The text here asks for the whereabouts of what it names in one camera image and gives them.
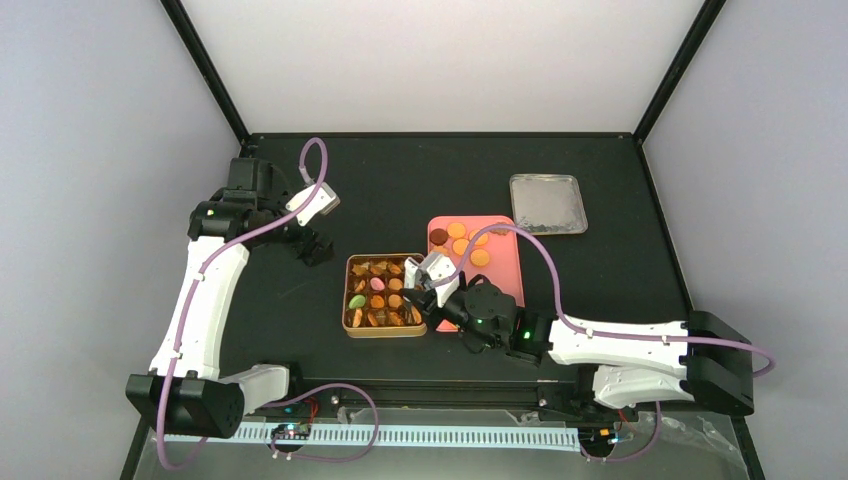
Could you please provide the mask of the green round cookie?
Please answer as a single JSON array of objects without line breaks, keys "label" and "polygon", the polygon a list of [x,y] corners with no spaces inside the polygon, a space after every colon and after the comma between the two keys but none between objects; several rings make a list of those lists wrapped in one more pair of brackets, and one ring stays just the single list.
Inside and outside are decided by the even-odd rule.
[{"label": "green round cookie", "polygon": [[348,302],[349,309],[363,308],[367,303],[367,297],[362,294],[354,295]]}]

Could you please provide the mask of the pink round cookie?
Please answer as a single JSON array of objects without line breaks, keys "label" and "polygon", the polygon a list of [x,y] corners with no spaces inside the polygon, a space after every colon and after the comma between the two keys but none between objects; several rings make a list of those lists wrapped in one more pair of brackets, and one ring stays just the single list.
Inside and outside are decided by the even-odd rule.
[{"label": "pink round cookie", "polygon": [[384,281],[378,277],[372,277],[369,280],[369,286],[373,292],[382,292],[386,289]]}]

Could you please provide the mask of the gold cookie tin box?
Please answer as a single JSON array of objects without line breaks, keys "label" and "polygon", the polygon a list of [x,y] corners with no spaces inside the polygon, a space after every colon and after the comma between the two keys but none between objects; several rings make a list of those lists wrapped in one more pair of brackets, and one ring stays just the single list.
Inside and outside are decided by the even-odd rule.
[{"label": "gold cookie tin box", "polygon": [[[407,304],[400,290],[404,288],[404,261],[413,253],[357,254],[346,262],[342,327],[354,339],[411,338],[427,332],[420,314]],[[373,292],[372,277],[381,278],[386,289]],[[360,309],[349,309],[354,295],[367,297]]]}]

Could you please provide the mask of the silver tin lid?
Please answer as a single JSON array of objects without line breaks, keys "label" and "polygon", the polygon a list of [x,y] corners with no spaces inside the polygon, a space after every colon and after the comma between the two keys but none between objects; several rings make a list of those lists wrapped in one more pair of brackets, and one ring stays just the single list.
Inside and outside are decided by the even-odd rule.
[{"label": "silver tin lid", "polygon": [[588,230],[577,179],[564,174],[514,174],[509,180],[512,218],[536,236],[578,235]]}]

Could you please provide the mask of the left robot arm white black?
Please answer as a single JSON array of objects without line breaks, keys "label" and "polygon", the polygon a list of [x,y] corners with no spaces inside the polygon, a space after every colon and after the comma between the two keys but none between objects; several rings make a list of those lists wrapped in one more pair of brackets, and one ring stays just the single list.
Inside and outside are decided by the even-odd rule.
[{"label": "left robot arm white black", "polygon": [[234,158],[227,184],[190,215],[185,277],[168,331],[147,373],[128,378],[125,394],[141,417],[172,435],[230,438],[242,418],[283,398],[285,365],[257,364],[223,377],[219,360],[232,297],[253,248],[290,246],[307,266],[329,260],[331,240],[309,227],[340,200],[308,182],[294,191],[268,161]]}]

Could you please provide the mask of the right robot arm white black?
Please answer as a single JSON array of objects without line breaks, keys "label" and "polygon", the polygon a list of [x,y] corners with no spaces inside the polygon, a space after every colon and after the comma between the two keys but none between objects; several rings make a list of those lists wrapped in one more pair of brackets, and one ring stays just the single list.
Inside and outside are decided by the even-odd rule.
[{"label": "right robot arm white black", "polygon": [[482,275],[469,284],[407,280],[401,295],[427,323],[453,324],[474,351],[591,366],[591,379],[569,392],[572,410],[585,419],[654,402],[692,402],[728,416],[755,410],[751,344],[712,313],[654,324],[559,319],[518,306]]}]

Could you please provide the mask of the dark chocolate round cookie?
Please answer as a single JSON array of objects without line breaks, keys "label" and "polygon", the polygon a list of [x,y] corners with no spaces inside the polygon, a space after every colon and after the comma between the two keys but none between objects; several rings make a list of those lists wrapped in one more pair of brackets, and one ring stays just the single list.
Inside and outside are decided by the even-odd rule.
[{"label": "dark chocolate round cookie", "polygon": [[450,239],[449,233],[442,228],[435,228],[428,234],[428,240],[433,246],[442,246]]}]

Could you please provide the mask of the round cracker cookie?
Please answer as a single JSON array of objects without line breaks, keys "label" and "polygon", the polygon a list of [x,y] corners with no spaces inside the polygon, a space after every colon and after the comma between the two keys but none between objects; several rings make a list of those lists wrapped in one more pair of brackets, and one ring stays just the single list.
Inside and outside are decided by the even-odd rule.
[{"label": "round cracker cookie", "polygon": [[461,222],[452,222],[448,224],[446,232],[452,239],[464,239],[467,237],[467,228]]}]

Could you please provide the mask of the brown flower cookie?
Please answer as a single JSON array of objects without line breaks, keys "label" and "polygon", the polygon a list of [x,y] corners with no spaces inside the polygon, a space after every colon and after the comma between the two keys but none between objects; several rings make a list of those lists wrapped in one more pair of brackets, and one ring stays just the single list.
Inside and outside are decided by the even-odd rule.
[{"label": "brown flower cookie", "polygon": [[499,236],[506,236],[511,233],[511,229],[509,225],[506,223],[497,223],[496,228],[491,230],[491,233]]}]

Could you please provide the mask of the left circuit board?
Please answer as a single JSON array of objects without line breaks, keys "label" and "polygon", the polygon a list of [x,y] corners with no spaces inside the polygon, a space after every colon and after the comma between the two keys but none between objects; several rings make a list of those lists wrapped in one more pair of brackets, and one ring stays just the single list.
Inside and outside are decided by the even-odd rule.
[{"label": "left circuit board", "polygon": [[283,423],[271,431],[271,439],[282,441],[306,441],[311,434],[312,425],[309,423]]}]

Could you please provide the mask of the black front rail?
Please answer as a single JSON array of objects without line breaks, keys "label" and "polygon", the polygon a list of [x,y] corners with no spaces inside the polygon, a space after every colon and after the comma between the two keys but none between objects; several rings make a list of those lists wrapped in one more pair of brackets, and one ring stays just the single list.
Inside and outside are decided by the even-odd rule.
[{"label": "black front rail", "polygon": [[377,382],[360,384],[362,393],[340,386],[332,386],[325,397],[336,396],[343,404],[363,403],[370,396],[379,407],[436,408],[461,407],[482,409],[534,409],[546,402],[548,408],[568,415],[590,416],[600,414],[603,405],[593,400],[590,393],[580,393],[571,384],[390,384]]}]

